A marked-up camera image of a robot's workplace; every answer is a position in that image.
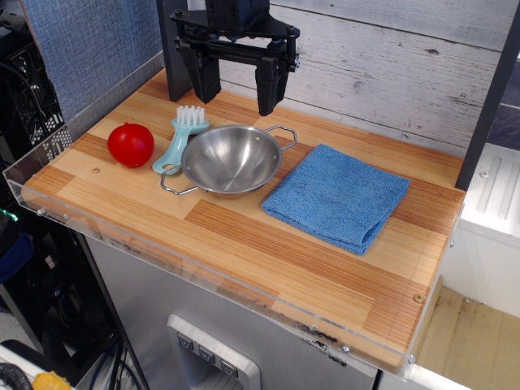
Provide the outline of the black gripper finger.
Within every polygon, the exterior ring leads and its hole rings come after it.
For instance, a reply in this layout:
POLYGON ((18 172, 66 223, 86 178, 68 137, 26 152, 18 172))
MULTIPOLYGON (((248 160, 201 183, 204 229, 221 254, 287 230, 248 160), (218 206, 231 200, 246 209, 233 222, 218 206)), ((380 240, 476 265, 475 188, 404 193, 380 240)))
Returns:
POLYGON ((288 65, 278 58, 262 57, 256 66, 255 80, 259 114, 267 116, 284 99, 288 65))
POLYGON ((188 41, 180 43, 180 53, 194 93, 209 103, 221 90, 219 60, 211 56, 207 46, 188 41))

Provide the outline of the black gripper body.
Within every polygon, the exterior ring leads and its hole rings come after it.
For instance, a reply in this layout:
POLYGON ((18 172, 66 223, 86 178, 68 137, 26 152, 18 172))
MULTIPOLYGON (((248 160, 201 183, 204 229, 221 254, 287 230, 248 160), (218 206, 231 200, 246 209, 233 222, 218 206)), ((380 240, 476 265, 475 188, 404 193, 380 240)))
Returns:
POLYGON ((198 55, 250 65, 274 59, 286 72, 299 67, 300 30, 270 15, 268 1, 204 1, 196 10, 175 10, 180 45, 198 55))

